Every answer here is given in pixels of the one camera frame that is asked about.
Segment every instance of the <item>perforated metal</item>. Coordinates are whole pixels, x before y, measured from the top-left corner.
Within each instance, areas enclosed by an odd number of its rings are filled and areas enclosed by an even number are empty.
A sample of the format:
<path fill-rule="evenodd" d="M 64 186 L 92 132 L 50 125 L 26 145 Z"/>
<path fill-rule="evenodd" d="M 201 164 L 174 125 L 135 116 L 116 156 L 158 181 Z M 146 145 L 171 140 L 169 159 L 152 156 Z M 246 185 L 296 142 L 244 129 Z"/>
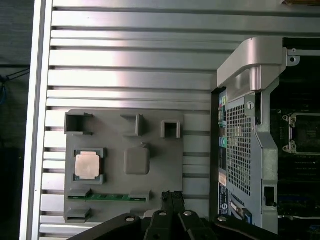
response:
<path fill-rule="evenodd" d="M 251 118 L 245 105 L 226 111 L 227 179 L 244 193 L 251 195 Z"/>

